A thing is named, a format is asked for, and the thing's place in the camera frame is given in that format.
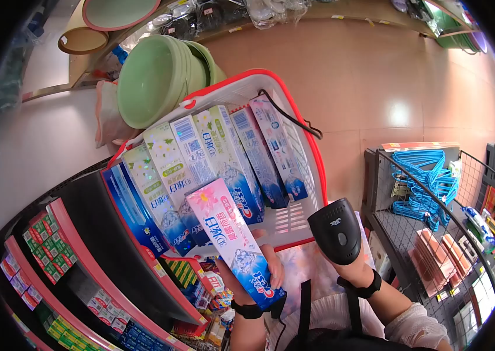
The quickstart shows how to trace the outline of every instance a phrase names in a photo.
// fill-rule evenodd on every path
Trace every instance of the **black bag strap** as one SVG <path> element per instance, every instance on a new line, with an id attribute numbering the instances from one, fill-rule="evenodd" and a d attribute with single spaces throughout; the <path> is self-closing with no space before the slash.
<path id="1" fill-rule="evenodd" d="M 303 282 L 300 291 L 300 320 L 298 325 L 298 342 L 299 345 L 305 345 L 310 328 L 310 280 Z"/>
<path id="2" fill-rule="evenodd" d="M 347 294 L 347 304 L 349 305 L 349 318 L 351 319 L 351 329 L 353 333 L 362 335 L 363 325 L 360 322 L 359 297 L 355 291 L 345 289 Z"/>

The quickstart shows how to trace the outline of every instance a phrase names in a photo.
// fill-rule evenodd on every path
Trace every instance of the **barcode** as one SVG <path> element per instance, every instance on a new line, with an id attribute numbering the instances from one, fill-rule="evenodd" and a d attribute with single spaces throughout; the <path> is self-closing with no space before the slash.
<path id="1" fill-rule="evenodd" d="M 188 118 L 184 118 L 174 124 L 177 138 L 181 142 L 185 142 L 192 137 L 195 137 L 195 132 L 193 131 L 193 127 L 191 126 L 191 122 L 189 122 Z"/>
<path id="2" fill-rule="evenodd" d="M 249 122 L 247 120 L 248 118 L 244 111 L 238 111 L 233 118 L 234 123 L 236 123 L 236 126 L 238 127 L 238 130 L 249 128 Z"/>
<path id="3" fill-rule="evenodd" d="M 222 114 L 222 117 L 224 118 L 224 123 L 226 123 L 227 126 L 230 125 L 230 116 L 228 116 L 228 111 L 224 106 L 218 106 L 220 109 L 220 113 Z"/>

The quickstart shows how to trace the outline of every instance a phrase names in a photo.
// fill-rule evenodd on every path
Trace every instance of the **white lace sleeve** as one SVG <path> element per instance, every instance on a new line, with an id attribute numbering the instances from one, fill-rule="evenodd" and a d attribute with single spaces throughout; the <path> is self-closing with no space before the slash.
<path id="1" fill-rule="evenodd" d="M 439 345 L 442 339 L 449 341 L 446 328 L 436 319 L 427 316 L 427 310 L 420 303 L 413 303 L 384 328 L 386 339 L 409 347 L 430 347 Z"/>

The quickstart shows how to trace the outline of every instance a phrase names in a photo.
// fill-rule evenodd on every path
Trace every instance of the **black cord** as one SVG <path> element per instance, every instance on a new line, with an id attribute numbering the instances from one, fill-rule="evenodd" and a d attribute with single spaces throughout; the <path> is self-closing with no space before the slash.
<path id="1" fill-rule="evenodd" d="M 269 96 L 269 94 L 267 93 L 267 91 L 265 89 L 259 89 L 258 96 L 261 95 L 261 94 L 265 94 L 265 96 L 269 99 L 269 102 L 271 102 L 271 104 L 273 105 L 273 107 L 275 109 L 277 109 L 277 111 L 279 111 L 281 113 L 281 115 L 283 115 L 286 118 L 288 118 L 292 123 L 298 125 L 300 128 L 302 128 L 302 129 L 306 130 L 307 132 L 311 133 L 312 135 L 314 135 L 315 137 L 317 137 L 319 140 L 322 140 L 323 133 L 322 133 L 321 130 L 316 129 L 316 128 L 313 128 L 311 126 L 311 124 L 307 120 L 304 120 L 306 123 L 308 123 L 308 126 L 305 126 L 304 124 L 300 123 L 297 119 L 292 118 L 291 116 L 289 116 L 285 111 L 283 111 L 279 106 L 277 106 L 277 104 L 273 101 L 273 99 Z"/>
<path id="2" fill-rule="evenodd" d="M 281 336 L 286 329 L 286 324 L 283 323 L 283 321 L 281 320 L 280 317 L 279 317 L 279 323 L 283 325 L 283 330 L 281 330 L 281 333 L 279 334 L 279 337 L 277 338 L 277 342 L 275 343 L 275 350 L 274 351 L 277 351 L 277 346 L 279 346 L 279 341 L 281 339 Z"/>

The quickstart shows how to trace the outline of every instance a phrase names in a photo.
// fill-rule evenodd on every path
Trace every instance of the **toothpaste box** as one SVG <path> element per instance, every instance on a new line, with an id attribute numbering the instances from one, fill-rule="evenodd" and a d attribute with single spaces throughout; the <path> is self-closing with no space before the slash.
<path id="1" fill-rule="evenodd" d="M 271 208 L 288 206 L 288 194 L 249 106 L 230 114 L 238 137 Z"/>
<path id="2" fill-rule="evenodd" d="M 267 147 L 273 156 L 281 179 L 285 184 L 291 200 L 301 200 L 308 197 L 302 181 L 302 174 L 296 161 L 291 138 L 288 136 L 285 122 L 265 95 L 250 100 L 249 105 Z"/>
<path id="3" fill-rule="evenodd" d="M 185 195 L 196 190 L 198 186 L 181 155 L 169 123 L 162 123 L 147 129 L 142 136 L 169 199 L 178 207 L 179 218 L 197 245 L 206 244 L 209 238 L 185 200 Z"/>
<path id="4" fill-rule="evenodd" d="M 192 116 L 185 116 L 169 125 L 197 187 L 215 180 L 216 173 L 210 164 L 207 149 L 195 128 Z"/>
<path id="5" fill-rule="evenodd" d="M 123 163 L 146 209 L 161 227 L 167 241 L 181 256 L 185 256 L 195 247 L 195 241 L 162 185 L 146 144 L 125 152 Z"/>
<path id="6" fill-rule="evenodd" d="M 125 166 L 115 165 L 103 171 L 102 175 L 113 202 L 140 246 L 152 259 L 161 256 L 168 246 L 132 184 Z"/>
<path id="7" fill-rule="evenodd" d="M 226 186 L 247 224 L 263 222 L 261 191 L 225 106 L 193 116 L 216 176 Z"/>
<path id="8" fill-rule="evenodd" d="M 267 260 L 245 224 L 222 178 L 187 196 L 218 253 L 263 310 L 286 292 L 271 289 Z"/>

